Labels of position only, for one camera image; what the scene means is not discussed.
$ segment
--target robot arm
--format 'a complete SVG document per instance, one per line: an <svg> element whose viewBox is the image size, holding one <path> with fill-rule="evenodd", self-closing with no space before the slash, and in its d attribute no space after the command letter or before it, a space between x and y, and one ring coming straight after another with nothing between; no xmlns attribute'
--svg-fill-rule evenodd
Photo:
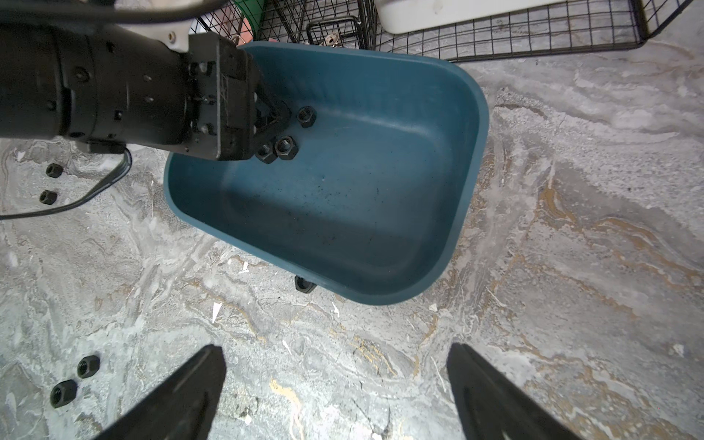
<svg viewBox="0 0 704 440"><path fill-rule="evenodd" d="M0 23L0 42L0 137L244 160L291 116L252 57L214 33L189 35L184 54L112 24Z"/></svg>

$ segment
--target black cable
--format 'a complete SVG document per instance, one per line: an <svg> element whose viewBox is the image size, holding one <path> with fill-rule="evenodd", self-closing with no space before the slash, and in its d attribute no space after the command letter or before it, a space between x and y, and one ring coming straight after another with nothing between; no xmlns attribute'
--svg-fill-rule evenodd
<svg viewBox="0 0 704 440"><path fill-rule="evenodd" d="M203 3L179 9L114 9L90 4L44 3L40 1L0 0L1 21L63 20L68 22L170 23L200 17L222 8L230 0L204 0Z"/></svg>
<svg viewBox="0 0 704 440"><path fill-rule="evenodd" d="M122 156L122 160L118 164L117 167L115 167L114 170L110 171L107 176L103 177L103 179L98 182L93 188L91 188L88 193L81 197L80 199L76 200L75 202L69 203L68 205L64 206L57 206L55 208L49 208L49 209L44 209L44 210L37 210L31 213L19 213L19 214L8 214L8 215L0 215L0 221L2 220L12 220L16 218L29 218L29 217L40 217L42 215L51 215L51 214L58 214L62 213L64 211L73 209L73 208L78 208L82 204L88 202L101 192L105 191L107 188L112 187L115 183L118 182L118 180L122 179L126 174L130 171L130 168L132 167L132 154L130 154L130 150L125 149L125 153Z"/></svg>

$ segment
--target screw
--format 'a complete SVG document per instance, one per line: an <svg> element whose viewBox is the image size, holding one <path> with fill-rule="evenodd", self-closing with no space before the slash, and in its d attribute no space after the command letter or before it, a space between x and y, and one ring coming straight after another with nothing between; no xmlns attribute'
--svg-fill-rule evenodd
<svg viewBox="0 0 704 440"><path fill-rule="evenodd" d="M212 106L215 103L215 97L213 95L202 96L200 98L200 101L202 103L208 104L209 106Z"/></svg>
<svg viewBox="0 0 704 440"><path fill-rule="evenodd" d="M201 125L201 133L203 133L203 134L214 134L214 133L213 133L213 125L212 125L212 124L203 124L203 125Z"/></svg>
<svg viewBox="0 0 704 440"><path fill-rule="evenodd" d="M88 82L90 76L88 72L82 67L76 67L73 69L73 76L78 80L78 82Z"/></svg>

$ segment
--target white container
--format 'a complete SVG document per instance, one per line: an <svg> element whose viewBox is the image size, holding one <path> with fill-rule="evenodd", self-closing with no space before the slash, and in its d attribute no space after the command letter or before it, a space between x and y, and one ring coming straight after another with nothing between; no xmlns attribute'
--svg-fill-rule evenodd
<svg viewBox="0 0 704 440"><path fill-rule="evenodd" d="M384 30L405 34L489 15L534 8L555 0L375 0Z"/></svg>

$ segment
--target black wire mesh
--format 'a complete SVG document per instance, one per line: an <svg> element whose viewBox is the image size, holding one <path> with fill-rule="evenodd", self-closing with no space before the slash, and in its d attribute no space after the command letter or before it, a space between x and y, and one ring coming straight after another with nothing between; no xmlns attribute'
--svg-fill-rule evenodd
<svg viewBox="0 0 704 440"><path fill-rule="evenodd" d="M692 0L571 0L512 13L390 34L373 0L232 0L194 21L238 44L253 39L475 61L633 49Z"/></svg>
<svg viewBox="0 0 704 440"><path fill-rule="evenodd" d="M257 39L374 49L377 10L371 0L269 0Z"/></svg>
<svg viewBox="0 0 704 440"><path fill-rule="evenodd" d="M693 0L643 0L648 38L662 32Z"/></svg>
<svg viewBox="0 0 704 440"><path fill-rule="evenodd" d="M631 49L641 44L632 0L574 0L393 35L380 51L473 61Z"/></svg>

